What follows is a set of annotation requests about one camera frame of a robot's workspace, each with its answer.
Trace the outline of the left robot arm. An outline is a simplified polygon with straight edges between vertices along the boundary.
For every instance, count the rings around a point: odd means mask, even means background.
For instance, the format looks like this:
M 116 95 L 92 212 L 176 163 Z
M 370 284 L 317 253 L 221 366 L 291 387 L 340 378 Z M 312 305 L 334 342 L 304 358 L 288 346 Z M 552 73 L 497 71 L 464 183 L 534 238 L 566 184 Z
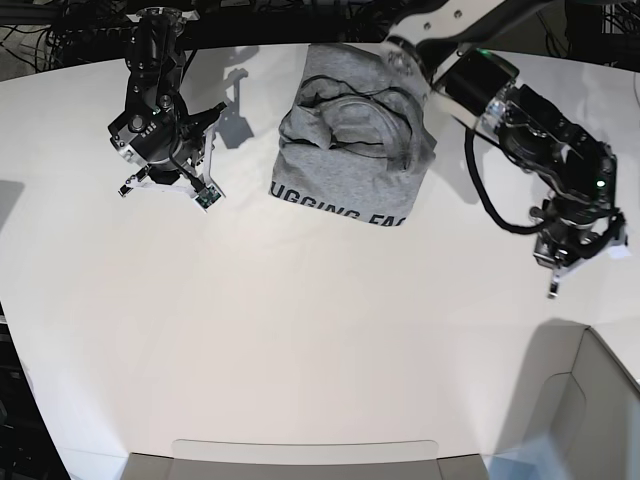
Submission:
M 486 213 L 502 230 L 536 238 L 534 257 L 566 273 L 604 251 L 628 246 L 616 205 L 617 158 L 609 144 L 569 120 L 519 79 L 519 71 L 482 43 L 538 12 L 541 1 L 412 1 L 391 23 L 386 61 L 426 84 L 431 100 L 465 128 L 464 151 Z M 530 225 L 505 220 L 480 178 L 474 142 L 492 144 L 552 191 Z

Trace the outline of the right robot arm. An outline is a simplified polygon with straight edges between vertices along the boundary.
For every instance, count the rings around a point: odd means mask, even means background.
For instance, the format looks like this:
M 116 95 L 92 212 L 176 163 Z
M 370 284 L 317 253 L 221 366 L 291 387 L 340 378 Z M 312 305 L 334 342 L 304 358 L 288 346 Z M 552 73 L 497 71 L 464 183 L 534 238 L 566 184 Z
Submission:
M 132 16 L 124 110 L 108 126 L 110 142 L 153 181 L 171 185 L 184 177 L 200 190 L 206 181 L 196 167 L 202 162 L 205 132 L 227 105 L 220 102 L 191 114 L 180 93 L 189 62 L 179 38 L 198 13 L 177 1 L 145 1 Z

